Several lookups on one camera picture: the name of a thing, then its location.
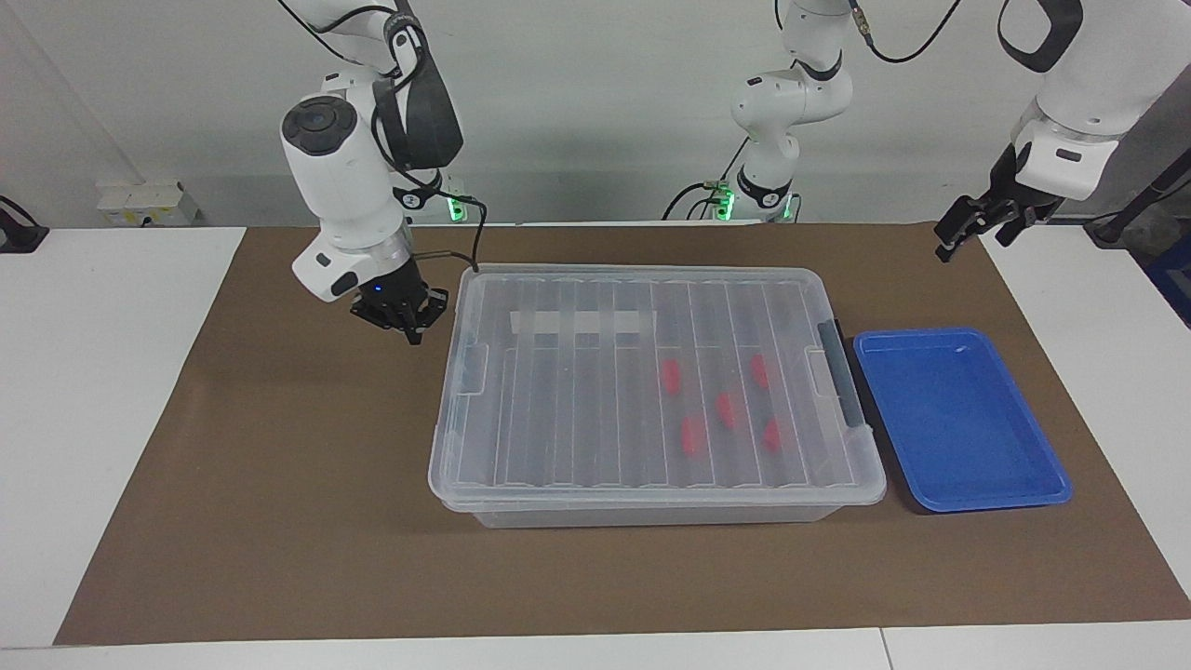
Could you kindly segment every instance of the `white robotic arm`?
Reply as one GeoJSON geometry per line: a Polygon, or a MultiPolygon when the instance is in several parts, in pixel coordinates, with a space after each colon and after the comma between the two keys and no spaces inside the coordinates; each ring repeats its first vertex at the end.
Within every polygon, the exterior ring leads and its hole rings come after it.
{"type": "Polygon", "coordinates": [[[1006,0],[998,32],[1014,60],[1045,73],[1042,88],[989,190],[959,198],[935,226],[944,262],[972,234],[1000,225],[1009,245],[1064,199],[1091,195],[1121,137],[1191,63],[1187,0],[1006,0]],[[1049,25],[1028,49],[1009,26],[1028,26],[1031,10],[1049,25]]]}
{"type": "Polygon", "coordinates": [[[743,195],[736,206],[746,217],[781,218],[799,156],[791,129],[836,117],[852,102],[842,54],[850,13],[847,0],[792,0],[782,42],[794,63],[749,77],[741,87],[732,119],[749,137],[736,174],[743,195]]]}
{"type": "Polygon", "coordinates": [[[406,0],[291,2],[312,33],[339,37],[329,48],[361,65],[328,75],[281,123],[294,181],[320,226],[294,274],[326,301],[358,288],[353,313],[418,344],[447,292],[422,281],[391,173],[412,181],[410,170],[455,157],[463,137],[450,98],[406,0]]]}

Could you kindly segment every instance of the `black cable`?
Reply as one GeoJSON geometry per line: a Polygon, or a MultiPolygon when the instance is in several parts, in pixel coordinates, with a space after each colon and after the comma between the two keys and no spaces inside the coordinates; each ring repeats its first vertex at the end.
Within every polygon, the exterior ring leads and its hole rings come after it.
{"type": "Polygon", "coordinates": [[[686,188],[684,188],[682,190],[680,190],[678,195],[674,195],[674,199],[671,200],[671,203],[666,207],[666,213],[662,214],[662,220],[666,220],[666,219],[669,218],[671,212],[674,211],[674,207],[678,206],[679,201],[682,198],[685,198],[687,195],[687,193],[698,190],[699,188],[704,188],[704,184],[703,184],[701,181],[697,181],[697,182],[687,186],[686,188]]]}
{"type": "MultiPolygon", "coordinates": [[[[389,159],[389,164],[391,165],[393,164],[391,159],[389,159]]],[[[405,179],[407,179],[411,183],[418,186],[419,188],[425,188],[425,189],[430,190],[431,193],[434,193],[435,195],[441,195],[443,198],[451,198],[455,201],[464,202],[464,203],[472,205],[472,206],[474,206],[474,207],[476,207],[476,208],[480,209],[480,223],[478,223],[475,225],[475,236],[472,237],[472,255],[468,258],[472,262],[472,269],[475,270],[476,273],[479,273],[480,271],[480,237],[484,234],[484,224],[486,224],[488,221],[488,205],[484,203],[482,200],[475,198],[474,195],[461,195],[461,194],[457,194],[457,193],[448,193],[448,192],[443,190],[442,188],[438,188],[436,186],[431,186],[429,183],[425,183],[422,180],[419,180],[418,177],[416,177],[412,174],[410,174],[407,170],[404,170],[404,169],[401,169],[399,167],[393,165],[393,169],[397,170],[398,174],[400,174],[401,176],[404,176],[405,179]]],[[[454,255],[454,253],[457,253],[457,251],[451,251],[451,255],[454,255]]]]}
{"type": "Polygon", "coordinates": [[[388,8],[388,7],[382,7],[380,5],[366,5],[363,7],[356,7],[355,10],[351,10],[347,14],[343,14],[342,17],[339,17],[339,18],[335,19],[333,21],[331,21],[331,24],[328,25],[328,26],[324,26],[324,27],[311,27],[311,30],[313,32],[317,32],[318,35],[326,35],[328,32],[331,32],[332,30],[335,30],[335,29],[339,27],[341,25],[348,23],[349,20],[358,17],[360,14],[367,14],[368,12],[385,12],[386,14],[388,14],[391,17],[397,13],[393,10],[388,8]]]}
{"type": "Polygon", "coordinates": [[[699,200],[698,202],[691,205],[691,209],[686,212],[686,220],[691,220],[691,217],[694,215],[696,207],[698,207],[699,205],[703,205],[703,213],[699,214],[699,219],[703,220],[703,218],[707,215],[707,205],[715,205],[715,203],[716,203],[715,198],[704,198],[703,200],[699,200]]]}
{"type": "Polygon", "coordinates": [[[893,56],[887,56],[887,55],[883,54],[881,50],[877,48],[877,44],[873,42],[873,36],[868,31],[869,30],[868,29],[868,20],[865,18],[865,11],[860,8],[860,5],[858,4],[858,0],[848,0],[848,5],[852,6],[852,13],[853,13],[853,18],[856,21],[856,27],[860,29],[860,35],[861,35],[861,37],[865,38],[865,44],[868,45],[868,50],[872,51],[874,56],[877,56],[878,58],[885,61],[886,63],[894,63],[894,64],[897,64],[897,63],[905,63],[905,62],[912,61],[912,60],[917,58],[918,56],[921,56],[922,52],[925,51],[928,48],[930,48],[930,45],[935,42],[935,38],[939,37],[939,33],[943,31],[943,27],[947,25],[947,21],[952,20],[952,14],[955,13],[955,10],[959,8],[960,2],[962,2],[962,1],[964,0],[954,0],[954,2],[952,2],[950,8],[947,10],[946,14],[943,14],[942,20],[939,21],[937,26],[935,26],[935,31],[931,32],[930,37],[928,37],[927,40],[922,43],[922,46],[918,46],[909,56],[900,56],[900,57],[893,57],[893,56]]]}
{"type": "MultiPolygon", "coordinates": [[[[728,179],[728,173],[730,173],[732,170],[732,165],[736,164],[736,159],[741,157],[741,152],[744,151],[744,145],[746,144],[748,144],[748,136],[747,134],[744,136],[744,139],[741,139],[741,145],[736,148],[736,152],[732,154],[732,159],[728,161],[728,165],[724,167],[724,171],[721,173],[719,181],[724,181],[725,179],[728,179]]],[[[703,218],[705,218],[707,215],[707,205],[709,203],[704,203],[703,205],[703,211],[699,212],[699,219],[703,219],[703,218]]]]}
{"type": "Polygon", "coordinates": [[[472,265],[472,271],[479,274],[480,265],[475,262],[475,258],[467,253],[461,253],[459,251],[451,251],[449,249],[442,249],[438,251],[423,251],[420,253],[413,253],[413,259],[416,261],[432,261],[437,258],[459,258],[467,264],[472,265]]]}
{"type": "Polygon", "coordinates": [[[312,29],[310,26],[310,24],[307,24],[305,20],[303,20],[303,18],[298,15],[298,12],[294,12],[289,7],[289,5],[286,4],[285,0],[278,0],[278,5],[281,5],[281,7],[286,11],[287,14],[289,14],[295,21],[298,21],[303,26],[303,29],[305,29],[306,32],[310,33],[311,37],[313,37],[314,39],[317,39],[318,43],[322,44],[324,49],[326,49],[328,51],[330,51],[336,58],[339,58],[342,61],[347,61],[349,63],[354,63],[354,64],[357,64],[357,65],[363,65],[363,63],[361,63],[358,61],[355,61],[353,58],[349,58],[349,57],[344,56],[343,54],[339,54],[333,46],[331,46],[330,44],[328,44],[326,40],[323,39],[323,36],[319,35],[318,32],[316,32],[314,29],[312,29]]]}
{"type": "Polygon", "coordinates": [[[33,218],[32,214],[30,214],[27,211],[25,211],[25,207],[23,207],[23,206],[18,205],[17,202],[12,201],[11,198],[6,198],[4,195],[0,195],[0,202],[4,202],[5,205],[8,206],[10,209],[12,209],[12,211],[19,213],[20,215],[25,217],[25,220],[27,220],[29,223],[33,224],[33,227],[43,227],[42,224],[37,223],[37,219],[33,218]]]}

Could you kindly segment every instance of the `white table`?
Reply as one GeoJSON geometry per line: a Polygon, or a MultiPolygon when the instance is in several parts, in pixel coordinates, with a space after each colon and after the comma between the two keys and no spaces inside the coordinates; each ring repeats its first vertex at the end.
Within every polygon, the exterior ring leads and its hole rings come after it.
{"type": "MultiPolygon", "coordinates": [[[[1185,668],[1191,622],[438,640],[51,644],[242,228],[57,230],[0,256],[0,668],[1185,668]],[[30,647],[30,649],[12,649],[30,647]]],[[[989,250],[1191,591],[1191,330],[1075,227],[989,250]]]]}

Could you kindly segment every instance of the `plastic box handle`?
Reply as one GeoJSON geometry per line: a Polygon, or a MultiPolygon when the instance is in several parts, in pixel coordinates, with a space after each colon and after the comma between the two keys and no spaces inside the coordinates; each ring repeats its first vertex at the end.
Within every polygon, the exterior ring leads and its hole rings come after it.
{"type": "Polygon", "coordinates": [[[843,411],[843,422],[848,428],[865,425],[865,413],[860,409],[860,396],[852,381],[852,369],[848,357],[843,353],[843,340],[840,338],[840,321],[824,320],[818,324],[819,340],[823,342],[823,353],[827,355],[827,368],[831,371],[831,384],[835,395],[840,396],[840,409],[843,411]]]}

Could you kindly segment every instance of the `clear plastic storage box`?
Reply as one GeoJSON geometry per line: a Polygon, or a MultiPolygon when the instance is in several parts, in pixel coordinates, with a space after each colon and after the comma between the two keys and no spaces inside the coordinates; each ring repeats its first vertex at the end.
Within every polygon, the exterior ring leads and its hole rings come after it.
{"type": "Polygon", "coordinates": [[[815,521],[885,472],[805,269],[463,275],[430,487],[488,527],[815,521]]]}

